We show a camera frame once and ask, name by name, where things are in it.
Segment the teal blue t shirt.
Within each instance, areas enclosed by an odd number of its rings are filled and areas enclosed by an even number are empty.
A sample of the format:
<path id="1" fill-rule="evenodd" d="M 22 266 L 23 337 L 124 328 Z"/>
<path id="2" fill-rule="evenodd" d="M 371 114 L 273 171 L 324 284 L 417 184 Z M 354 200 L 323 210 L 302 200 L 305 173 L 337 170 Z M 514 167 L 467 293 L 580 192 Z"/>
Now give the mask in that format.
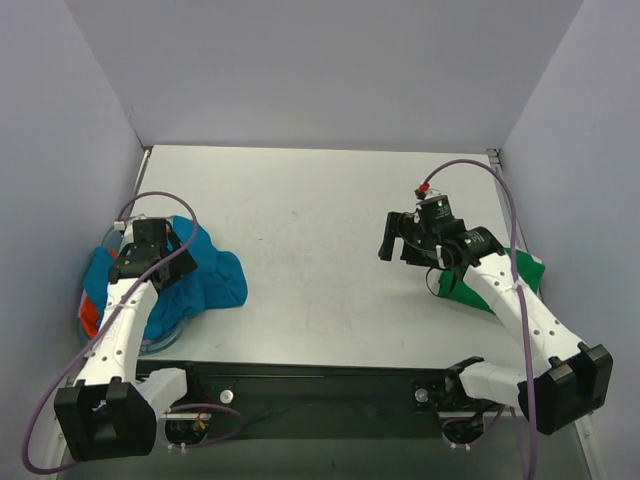
<path id="1" fill-rule="evenodd" d="M 248 287 L 237 256 L 220 251 L 210 235 L 199 228 L 188 252 L 197 263 L 195 271 L 159 293 L 144 331 L 144 339 L 157 339 L 181 319 L 211 309 L 240 307 L 245 304 Z M 82 287 L 93 304 L 104 314 L 107 303 L 108 271 L 115 257 L 99 246 L 82 280 Z"/>

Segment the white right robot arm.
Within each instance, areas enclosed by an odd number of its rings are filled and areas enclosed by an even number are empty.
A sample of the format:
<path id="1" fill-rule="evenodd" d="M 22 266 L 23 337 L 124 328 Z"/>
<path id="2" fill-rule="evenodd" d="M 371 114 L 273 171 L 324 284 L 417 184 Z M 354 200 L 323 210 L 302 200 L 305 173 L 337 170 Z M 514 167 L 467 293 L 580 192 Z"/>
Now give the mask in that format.
<path id="1" fill-rule="evenodd" d="M 443 383 L 448 404 L 486 400 L 519 409 L 536 430 L 551 435 L 599 409 L 613 368 L 603 345 L 588 346 L 512 271 L 510 251 L 486 228 L 469 229 L 444 194 L 417 190 L 412 212 L 390 212 L 378 256 L 391 260 L 396 240 L 408 265 L 450 273 L 471 288 L 518 342 L 524 367 L 471 357 L 450 367 Z"/>

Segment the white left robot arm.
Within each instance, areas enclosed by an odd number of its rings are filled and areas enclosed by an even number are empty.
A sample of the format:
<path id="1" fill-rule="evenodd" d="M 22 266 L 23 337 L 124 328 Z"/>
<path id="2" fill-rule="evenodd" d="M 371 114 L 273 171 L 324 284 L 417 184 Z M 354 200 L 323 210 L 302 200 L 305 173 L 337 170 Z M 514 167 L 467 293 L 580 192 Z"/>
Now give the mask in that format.
<path id="1" fill-rule="evenodd" d="M 201 385 L 179 368 L 136 381 L 144 330 L 160 292 L 196 266 L 170 220 L 138 217 L 125 224 L 88 359 L 74 384 L 59 389 L 54 399 L 75 461 L 145 456 L 154 446 L 159 418 L 171 405 L 188 412 L 200 404 Z"/>

